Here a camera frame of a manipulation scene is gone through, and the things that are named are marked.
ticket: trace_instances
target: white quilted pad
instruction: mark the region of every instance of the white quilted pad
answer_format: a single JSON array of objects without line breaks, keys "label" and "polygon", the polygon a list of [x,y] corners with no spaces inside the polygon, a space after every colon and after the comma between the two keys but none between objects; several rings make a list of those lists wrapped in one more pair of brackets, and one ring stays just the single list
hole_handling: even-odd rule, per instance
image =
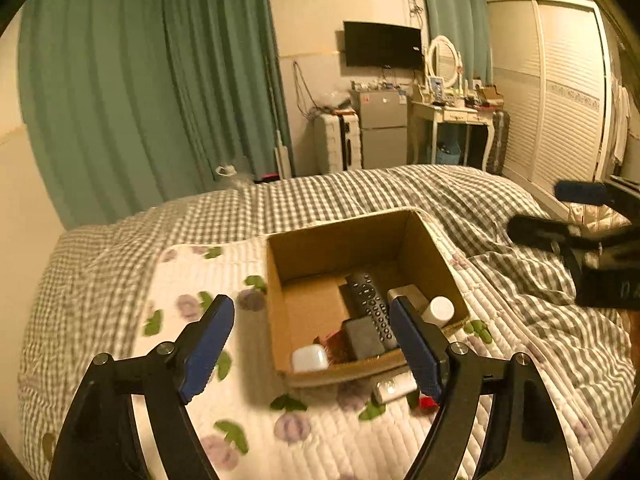
[{"label": "white quilted pad", "polygon": [[[571,386],[563,363],[510,312],[447,238],[432,224],[429,228],[472,318],[486,323],[493,341],[486,344],[465,330],[450,339],[466,342],[482,355],[510,358],[515,351],[524,351],[533,357],[558,411],[575,478],[584,478],[607,441]],[[370,390],[364,382],[287,391],[271,363],[264,297],[244,284],[247,276],[263,275],[263,253],[264,238],[220,249],[194,245],[167,249],[156,267],[133,356],[175,340],[187,322],[199,319],[201,291],[226,294],[236,302],[236,323],[209,385],[188,405],[220,478],[402,479],[435,414],[411,410],[405,398],[384,408],[367,405]],[[463,479],[471,478],[475,470],[490,406],[490,398],[481,397],[460,467]],[[166,478],[143,397],[134,398],[134,410],[149,469],[157,480]]]}]

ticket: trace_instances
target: sliding closet door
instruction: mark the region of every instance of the sliding closet door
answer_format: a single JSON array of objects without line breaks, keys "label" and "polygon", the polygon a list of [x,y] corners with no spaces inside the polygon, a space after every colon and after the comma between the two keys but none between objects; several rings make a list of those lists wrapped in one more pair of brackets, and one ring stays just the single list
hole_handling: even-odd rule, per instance
[{"label": "sliding closet door", "polygon": [[494,83],[511,115],[505,168],[532,178],[540,114],[540,49],[532,1],[489,6]]},{"label": "sliding closet door", "polygon": [[533,182],[593,180],[602,138],[605,71],[592,10],[540,2],[546,105]]}]

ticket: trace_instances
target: black remote control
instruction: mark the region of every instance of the black remote control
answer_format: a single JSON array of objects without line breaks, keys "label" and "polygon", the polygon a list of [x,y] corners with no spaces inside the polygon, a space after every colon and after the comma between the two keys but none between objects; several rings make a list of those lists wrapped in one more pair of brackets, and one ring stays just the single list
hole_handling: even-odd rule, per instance
[{"label": "black remote control", "polygon": [[385,293],[376,286],[370,273],[366,271],[354,272],[347,276],[346,280],[358,313],[372,319],[385,350],[398,348],[396,336],[389,324],[389,306]]}]

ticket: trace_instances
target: green curtain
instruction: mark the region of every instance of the green curtain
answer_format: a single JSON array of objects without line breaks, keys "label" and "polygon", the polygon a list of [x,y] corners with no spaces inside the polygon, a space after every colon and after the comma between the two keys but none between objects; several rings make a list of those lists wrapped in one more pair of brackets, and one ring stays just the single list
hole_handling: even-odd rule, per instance
[{"label": "green curtain", "polygon": [[462,54],[464,77],[476,72],[482,81],[492,81],[491,46],[486,0],[425,0],[432,38],[447,36]]},{"label": "green curtain", "polygon": [[22,113],[65,227],[214,189],[242,156],[274,173],[276,59],[268,0],[28,0]]}]

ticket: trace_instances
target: bed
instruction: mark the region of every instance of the bed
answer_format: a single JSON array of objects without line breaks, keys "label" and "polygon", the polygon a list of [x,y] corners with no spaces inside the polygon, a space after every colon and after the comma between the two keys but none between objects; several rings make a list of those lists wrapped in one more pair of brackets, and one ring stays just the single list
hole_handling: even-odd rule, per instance
[{"label": "bed", "polygon": [[[46,478],[55,436],[95,354],[140,355],[171,339],[191,320],[193,299],[187,297],[197,299],[198,290],[246,296],[243,278],[261,272],[264,235],[407,206],[420,210],[471,317],[492,335],[486,344],[460,329],[452,339],[484,355],[509,358],[525,351],[535,359],[574,475],[585,477],[630,409],[628,336],[615,311],[574,305],[572,280],[555,256],[515,247],[507,238],[512,215],[543,215],[528,193],[509,180],[457,166],[345,172],[211,192],[63,235],[42,277],[20,364],[27,466],[36,478]],[[207,258],[213,247],[222,256]],[[222,380],[212,377],[189,406],[221,478],[281,478],[277,468],[297,479],[402,478],[433,413],[417,413],[399,399],[363,419],[369,392],[362,383],[287,390],[269,366],[264,309],[238,305],[225,347],[230,370]],[[149,330],[156,310],[164,312],[162,328]],[[242,336],[247,333],[253,336]],[[256,378],[266,386],[257,387]],[[270,407],[282,396],[307,410]],[[151,471],[164,478],[143,400],[136,398],[134,408]],[[489,410],[490,399],[483,397],[463,478],[473,474]],[[219,424],[230,420],[238,424]],[[228,446],[229,431],[240,431],[246,442],[231,439]]]}]

